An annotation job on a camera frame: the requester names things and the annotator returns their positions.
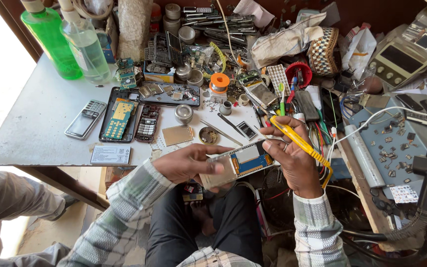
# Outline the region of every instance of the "orange solder spool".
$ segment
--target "orange solder spool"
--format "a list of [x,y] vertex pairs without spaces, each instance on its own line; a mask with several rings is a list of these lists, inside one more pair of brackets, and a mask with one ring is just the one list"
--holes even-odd
[[223,94],[227,92],[230,79],[223,73],[214,73],[210,77],[210,90],[216,94]]

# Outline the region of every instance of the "shirt sleeve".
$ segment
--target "shirt sleeve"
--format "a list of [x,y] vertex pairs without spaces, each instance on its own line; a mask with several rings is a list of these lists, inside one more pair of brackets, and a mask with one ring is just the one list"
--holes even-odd
[[175,186],[149,160],[110,186],[110,207],[79,237],[57,266],[121,266],[135,245],[152,204]]
[[299,266],[350,266],[339,237],[343,227],[332,214],[326,194],[316,199],[293,195],[295,252]]

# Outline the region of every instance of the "man's left hand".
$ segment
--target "man's left hand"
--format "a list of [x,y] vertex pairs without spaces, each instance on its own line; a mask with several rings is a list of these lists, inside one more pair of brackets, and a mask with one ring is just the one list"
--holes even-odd
[[221,163],[206,162],[207,155],[222,154],[234,148],[219,145],[195,143],[181,148],[153,161],[153,166],[173,183],[182,183],[195,179],[200,182],[199,173],[222,174]]

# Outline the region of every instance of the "yellow screwdriver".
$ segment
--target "yellow screwdriver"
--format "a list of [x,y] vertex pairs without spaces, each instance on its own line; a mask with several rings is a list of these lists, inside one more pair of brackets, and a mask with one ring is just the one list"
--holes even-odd
[[332,173],[333,173],[329,161],[327,161],[321,154],[316,152],[314,150],[314,148],[311,147],[311,145],[309,145],[306,141],[304,141],[304,139],[302,139],[302,137],[299,134],[297,134],[293,130],[293,128],[291,128],[291,126],[277,122],[276,118],[278,116],[271,114],[270,112],[266,111],[261,105],[259,105],[258,107],[266,114],[266,116],[270,120],[271,124],[275,125],[276,128],[278,128],[280,131],[282,131],[282,133],[285,136],[291,138],[291,140],[293,140],[294,143],[296,143],[300,148],[302,148],[302,150],[304,150],[306,153],[311,155],[313,158],[315,158],[322,165],[324,165],[325,167],[327,167],[329,169],[329,174],[327,175],[327,178],[325,179],[325,181],[322,185],[322,188],[325,188],[325,186],[329,182],[329,179],[331,178]]

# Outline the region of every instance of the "black trousers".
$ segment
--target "black trousers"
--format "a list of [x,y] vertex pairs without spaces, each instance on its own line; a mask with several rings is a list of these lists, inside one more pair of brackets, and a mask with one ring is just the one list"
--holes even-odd
[[[186,214],[176,186],[155,205],[149,229],[146,267],[174,267],[198,250],[195,222]],[[217,230],[212,247],[263,265],[261,230],[253,192],[246,186],[231,188],[217,200],[213,215]]]

